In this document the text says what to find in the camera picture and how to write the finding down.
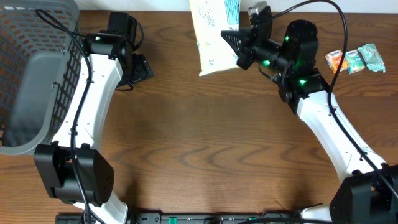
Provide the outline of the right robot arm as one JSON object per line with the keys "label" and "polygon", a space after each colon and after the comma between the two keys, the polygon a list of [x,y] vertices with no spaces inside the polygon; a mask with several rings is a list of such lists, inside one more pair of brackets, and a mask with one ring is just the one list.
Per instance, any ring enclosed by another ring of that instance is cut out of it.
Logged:
{"label": "right robot arm", "polygon": [[277,43],[271,39],[270,14],[268,9],[253,14],[251,28],[224,30],[221,37],[242,69],[257,62],[275,70],[272,81],[282,101],[312,130],[336,170],[340,187],[331,203],[302,209],[297,222],[396,223],[397,167],[364,142],[315,67],[316,26],[295,20]]}

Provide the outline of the light green snack packet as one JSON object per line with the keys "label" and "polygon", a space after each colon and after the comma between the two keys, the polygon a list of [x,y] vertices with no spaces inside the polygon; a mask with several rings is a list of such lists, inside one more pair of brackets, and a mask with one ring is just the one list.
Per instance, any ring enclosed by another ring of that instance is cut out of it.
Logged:
{"label": "light green snack packet", "polygon": [[367,68],[373,72],[386,72],[384,61],[374,44],[365,44],[357,50],[363,56]]}

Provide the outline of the green tissue pack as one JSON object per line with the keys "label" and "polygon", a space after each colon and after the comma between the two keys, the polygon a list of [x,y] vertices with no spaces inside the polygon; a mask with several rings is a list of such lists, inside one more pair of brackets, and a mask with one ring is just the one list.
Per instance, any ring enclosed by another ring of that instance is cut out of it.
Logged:
{"label": "green tissue pack", "polygon": [[348,67],[349,74],[360,72],[365,69],[365,65],[357,50],[351,50],[346,52],[345,59],[347,60],[349,65]]}

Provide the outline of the orange juice carton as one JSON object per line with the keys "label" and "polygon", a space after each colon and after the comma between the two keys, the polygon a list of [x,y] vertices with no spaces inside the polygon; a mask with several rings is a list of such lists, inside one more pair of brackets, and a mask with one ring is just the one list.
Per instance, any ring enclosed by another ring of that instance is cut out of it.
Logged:
{"label": "orange juice carton", "polygon": [[[342,58],[342,51],[341,50],[335,50],[332,52],[329,52],[328,54],[325,55],[325,59],[327,64],[329,65],[329,67],[331,68],[331,70],[333,71],[333,73],[335,74],[337,71],[337,68],[340,64],[340,60]],[[349,68],[349,63],[347,61],[347,59],[343,60],[343,64],[340,68],[340,71],[345,71]]]}

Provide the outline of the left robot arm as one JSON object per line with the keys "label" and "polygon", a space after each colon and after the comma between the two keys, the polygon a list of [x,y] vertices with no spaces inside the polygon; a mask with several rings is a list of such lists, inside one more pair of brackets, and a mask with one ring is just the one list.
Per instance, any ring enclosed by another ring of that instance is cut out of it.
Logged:
{"label": "left robot arm", "polygon": [[129,223],[128,205],[113,192],[114,170],[101,155],[104,122],[115,91],[131,91],[154,73],[136,39],[143,28],[125,12],[112,12],[106,30],[85,36],[78,83],[66,117],[34,162],[51,198],[82,210],[74,223]]}

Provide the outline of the yellow chips bag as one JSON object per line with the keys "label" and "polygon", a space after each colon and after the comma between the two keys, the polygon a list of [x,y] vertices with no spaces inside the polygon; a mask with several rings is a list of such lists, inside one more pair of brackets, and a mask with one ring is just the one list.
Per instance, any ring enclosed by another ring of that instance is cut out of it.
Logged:
{"label": "yellow chips bag", "polygon": [[240,0],[189,0],[200,56],[200,76],[235,69],[238,56],[221,32],[239,30]]}

